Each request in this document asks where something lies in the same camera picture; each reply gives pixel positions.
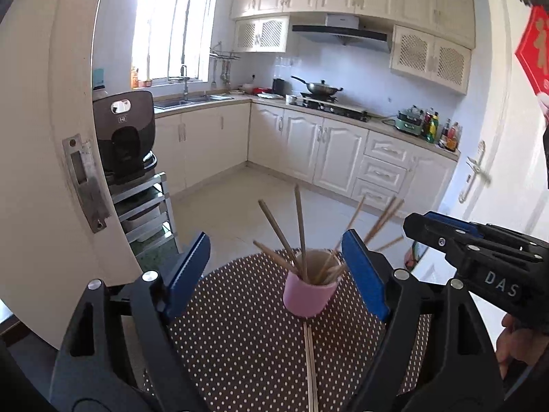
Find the person's right hand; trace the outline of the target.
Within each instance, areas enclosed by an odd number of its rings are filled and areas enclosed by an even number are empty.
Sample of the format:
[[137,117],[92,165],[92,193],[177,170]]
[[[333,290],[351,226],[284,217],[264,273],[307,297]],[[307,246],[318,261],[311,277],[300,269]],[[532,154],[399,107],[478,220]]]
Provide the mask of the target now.
[[518,328],[514,316],[506,314],[502,318],[504,330],[496,342],[496,358],[502,378],[505,378],[513,360],[535,366],[544,354],[548,337],[537,330]]

